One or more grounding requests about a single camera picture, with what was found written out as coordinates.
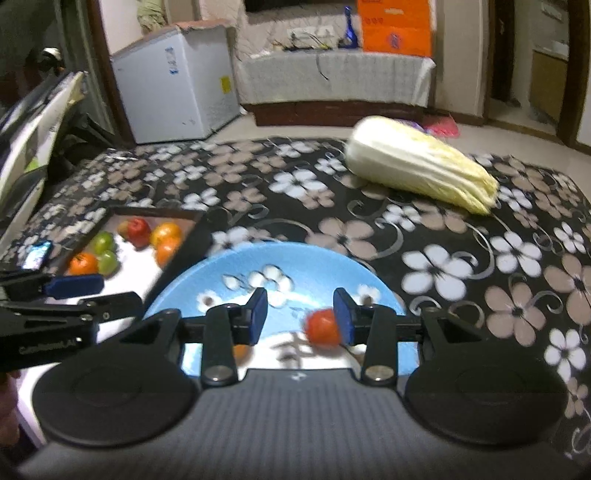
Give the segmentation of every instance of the phone screen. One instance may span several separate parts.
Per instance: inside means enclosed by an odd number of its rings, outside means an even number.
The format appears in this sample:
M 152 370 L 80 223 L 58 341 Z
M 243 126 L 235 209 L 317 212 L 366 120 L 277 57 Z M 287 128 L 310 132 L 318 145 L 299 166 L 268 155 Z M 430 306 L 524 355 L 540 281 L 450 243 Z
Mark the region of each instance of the phone screen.
M 39 270 L 48 257 L 53 243 L 50 241 L 33 245 L 22 264 L 23 270 Z

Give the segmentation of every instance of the floral tablecloth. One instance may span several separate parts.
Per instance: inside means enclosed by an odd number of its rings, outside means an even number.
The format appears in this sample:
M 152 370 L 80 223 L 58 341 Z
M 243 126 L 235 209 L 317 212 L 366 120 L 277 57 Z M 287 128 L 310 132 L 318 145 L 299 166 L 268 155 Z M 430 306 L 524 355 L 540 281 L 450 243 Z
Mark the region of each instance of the floral tablecloth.
M 474 161 L 501 190 L 490 216 L 470 216 L 368 184 L 347 171 L 343 149 L 336 139 L 269 138 L 109 150 L 83 165 L 30 220 L 4 261 L 22 261 L 30 245 L 47 238 L 55 244 L 55 265 L 110 205 L 206 212 L 215 232 L 209 255 L 242 242 L 330 248 L 375 272 L 410 313 L 449 309 L 543 358 L 569 391 L 553 445 L 585 463 L 591 453 L 588 200 L 556 171 L 479 155 Z M 371 289 L 363 294 L 379 302 Z

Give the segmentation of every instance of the metal bolt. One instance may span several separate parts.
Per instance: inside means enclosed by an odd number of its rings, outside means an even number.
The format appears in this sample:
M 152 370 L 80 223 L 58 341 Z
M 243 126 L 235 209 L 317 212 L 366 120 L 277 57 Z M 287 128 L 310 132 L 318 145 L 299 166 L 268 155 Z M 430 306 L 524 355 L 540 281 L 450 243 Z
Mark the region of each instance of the metal bolt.
M 214 382 L 223 382 L 232 376 L 232 369 L 226 365 L 216 365 L 205 370 L 205 376 Z
M 365 376 L 376 382 L 383 382 L 394 376 L 394 370 L 386 365 L 373 365 L 365 371 Z

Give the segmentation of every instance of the green tomato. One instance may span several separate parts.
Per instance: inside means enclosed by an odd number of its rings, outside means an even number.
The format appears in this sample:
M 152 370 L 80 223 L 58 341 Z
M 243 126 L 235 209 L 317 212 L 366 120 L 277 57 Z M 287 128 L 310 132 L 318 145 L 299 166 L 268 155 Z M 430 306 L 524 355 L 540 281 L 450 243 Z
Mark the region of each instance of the green tomato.
M 104 277 L 112 275 L 119 268 L 117 255 L 107 250 L 99 255 L 99 273 Z
M 92 241 L 92 245 L 95 250 L 95 254 L 100 255 L 107 250 L 115 250 L 115 239 L 113 238 L 112 233 L 101 232 L 96 235 L 95 239 Z

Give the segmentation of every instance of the human hand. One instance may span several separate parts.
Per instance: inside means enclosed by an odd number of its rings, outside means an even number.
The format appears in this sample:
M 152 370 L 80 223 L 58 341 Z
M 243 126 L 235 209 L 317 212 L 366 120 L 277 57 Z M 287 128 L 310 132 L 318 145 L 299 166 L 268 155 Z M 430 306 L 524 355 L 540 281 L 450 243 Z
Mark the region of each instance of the human hand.
M 19 371 L 9 374 L 0 372 L 0 447 L 12 446 L 18 441 L 18 419 L 16 406 L 18 402 L 16 378 Z

